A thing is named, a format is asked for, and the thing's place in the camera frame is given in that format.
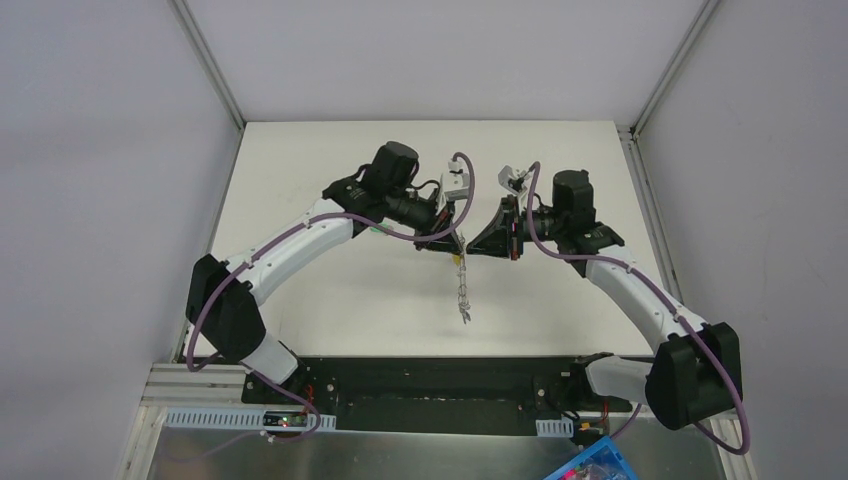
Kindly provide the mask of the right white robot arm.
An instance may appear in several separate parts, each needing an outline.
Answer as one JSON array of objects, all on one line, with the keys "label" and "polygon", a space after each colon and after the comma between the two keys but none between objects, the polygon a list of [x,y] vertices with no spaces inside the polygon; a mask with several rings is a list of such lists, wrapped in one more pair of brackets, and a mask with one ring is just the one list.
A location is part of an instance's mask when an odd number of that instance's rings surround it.
[{"label": "right white robot arm", "polygon": [[556,173],[548,204],[535,202],[537,172],[509,166],[499,172],[508,193],[467,253],[516,261],[525,245],[534,244],[606,294],[653,353],[651,362],[611,353],[579,359],[567,384],[572,404],[590,410],[606,397],[640,403],[670,430],[741,406],[740,342],[733,328],[707,322],[638,267],[623,238],[598,220],[587,171]]}]

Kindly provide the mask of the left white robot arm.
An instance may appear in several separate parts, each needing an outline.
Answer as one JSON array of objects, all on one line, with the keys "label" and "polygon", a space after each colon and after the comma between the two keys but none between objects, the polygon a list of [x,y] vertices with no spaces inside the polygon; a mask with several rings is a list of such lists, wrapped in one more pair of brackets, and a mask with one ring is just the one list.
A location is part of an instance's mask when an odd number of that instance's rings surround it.
[{"label": "left white robot arm", "polygon": [[370,228],[422,249],[454,237],[465,220],[476,189],[470,158],[455,153],[427,198],[413,181],[418,153],[388,141],[373,160],[332,182],[303,214],[263,242],[224,260],[206,254],[193,266],[186,304],[192,325],[185,351],[192,372],[200,338],[214,348],[211,360],[241,364],[267,379],[266,389],[281,404],[297,402],[305,378],[298,356],[270,333],[261,306],[295,273],[330,249]]}]

